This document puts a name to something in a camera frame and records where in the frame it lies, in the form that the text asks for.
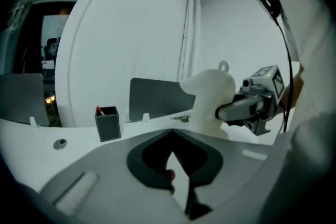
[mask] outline white shirt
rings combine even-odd
[[[336,26],[324,0],[280,0],[293,61],[304,67],[303,88],[290,130],[320,113],[336,111]]]

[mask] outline gray partition panel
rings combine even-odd
[[[130,121],[171,115],[193,108],[195,96],[185,93],[178,82],[133,78],[130,86]]]
[[[7,74],[0,76],[0,118],[30,124],[49,125],[43,77],[41,74]]]

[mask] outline red pen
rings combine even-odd
[[[102,116],[105,116],[104,112],[101,111],[101,109],[100,109],[99,106],[97,106],[97,110],[100,112],[100,114],[101,114]]]

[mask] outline person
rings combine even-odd
[[[333,71],[336,70],[336,28],[324,0],[280,0],[281,17],[292,61],[300,62],[293,78],[290,130],[322,112],[336,109]],[[282,102],[287,107],[289,86]],[[279,107],[277,114],[282,113]]]

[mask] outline white desk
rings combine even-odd
[[[126,123],[121,126],[120,139],[104,143],[100,142],[96,127],[40,127],[35,130],[27,124],[0,119],[0,151],[14,178],[40,191],[60,171],[101,145],[162,129],[188,130],[188,123],[170,119],[182,114],[185,113],[152,119],[146,123]],[[63,150],[55,150],[53,144],[61,138],[66,139],[68,144]],[[258,138],[251,132],[230,132],[229,139],[258,143]]]

